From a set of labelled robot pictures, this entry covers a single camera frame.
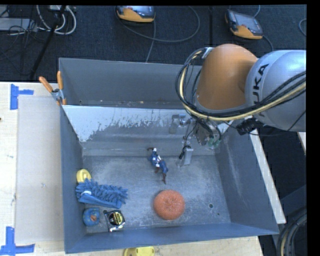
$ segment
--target gray plastic bin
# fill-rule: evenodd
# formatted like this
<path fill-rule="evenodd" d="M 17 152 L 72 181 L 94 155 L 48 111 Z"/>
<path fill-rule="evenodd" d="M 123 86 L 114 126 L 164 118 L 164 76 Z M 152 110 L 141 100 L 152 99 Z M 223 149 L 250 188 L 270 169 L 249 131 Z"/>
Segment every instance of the gray plastic bin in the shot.
<path fill-rule="evenodd" d="M 60 109 L 64 250 L 81 253 L 278 234 L 279 229 L 248 135 L 228 129 L 216 149 L 189 142 L 191 163 L 176 162 L 188 127 L 169 133 L 172 115 L 188 114 L 175 91 L 181 65 L 60 58 L 67 104 Z M 195 66 L 192 75 L 200 70 Z M 156 147 L 166 182 L 147 160 Z M 76 173 L 128 189 L 122 230 L 85 226 L 93 205 L 77 200 Z M 153 209 L 162 190 L 180 192 L 184 214 L 163 220 Z"/>

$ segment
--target orange sponge ball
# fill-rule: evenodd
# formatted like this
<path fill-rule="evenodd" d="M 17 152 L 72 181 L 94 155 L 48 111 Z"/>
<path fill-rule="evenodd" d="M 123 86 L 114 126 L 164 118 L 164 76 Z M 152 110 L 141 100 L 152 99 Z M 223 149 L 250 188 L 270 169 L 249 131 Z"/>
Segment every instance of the orange sponge ball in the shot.
<path fill-rule="evenodd" d="M 155 212 L 164 220 L 175 220 L 185 211 L 184 197 L 177 191 L 161 191 L 153 201 Z"/>

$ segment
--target blue fuzzy cloth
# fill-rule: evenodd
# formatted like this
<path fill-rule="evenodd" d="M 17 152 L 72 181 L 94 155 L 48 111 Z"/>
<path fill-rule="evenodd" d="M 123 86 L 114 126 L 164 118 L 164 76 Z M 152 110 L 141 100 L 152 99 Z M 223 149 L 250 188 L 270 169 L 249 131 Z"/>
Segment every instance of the blue fuzzy cloth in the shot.
<path fill-rule="evenodd" d="M 78 201 L 85 204 L 119 209 L 128 198 L 127 189 L 112 185 L 99 185 L 93 179 L 79 182 L 75 188 Z"/>

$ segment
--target bin floor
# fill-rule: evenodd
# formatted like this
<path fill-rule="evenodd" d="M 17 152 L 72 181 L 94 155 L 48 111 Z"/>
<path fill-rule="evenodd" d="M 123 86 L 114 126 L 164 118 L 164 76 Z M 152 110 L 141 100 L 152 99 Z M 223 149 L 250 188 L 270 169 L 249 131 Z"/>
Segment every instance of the bin floor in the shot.
<path fill-rule="evenodd" d="M 83 165 L 99 185 L 113 185 L 128 189 L 128 198 L 119 209 L 126 229 L 142 227 L 168 227 L 229 223 L 230 217 L 213 155 L 192 156 L 191 164 L 179 167 L 177 157 L 162 157 L 169 169 L 166 184 L 162 172 L 155 173 L 147 157 L 84 156 Z M 176 190 L 185 200 L 182 216 L 175 220 L 160 218 L 153 209 L 153 200 L 162 190 Z M 97 207 L 86 204 L 86 208 Z M 101 207 L 112 211 L 113 208 Z M 107 231 L 107 223 L 101 216 L 100 223 L 87 227 L 88 233 Z"/>

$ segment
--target toy figure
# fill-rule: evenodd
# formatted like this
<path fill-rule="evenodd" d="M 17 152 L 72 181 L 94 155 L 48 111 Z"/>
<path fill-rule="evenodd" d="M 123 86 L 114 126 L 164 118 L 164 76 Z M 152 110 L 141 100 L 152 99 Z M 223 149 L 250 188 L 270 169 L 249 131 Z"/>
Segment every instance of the toy figure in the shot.
<path fill-rule="evenodd" d="M 166 183 L 166 176 L 169 169 L 167 168 L 166 162 L 161 159 L 161 157 L 157 154 L 157 149 L 155 147 L 149 147 L 147 150 L 152 150 L 151 155 L 148 157 L 148 160 L 151 162 L 153 166 L 156 167 L 155 173 L 158 173 L 159 169 L 162 170 L 162 181 L 164 184 Z"/>

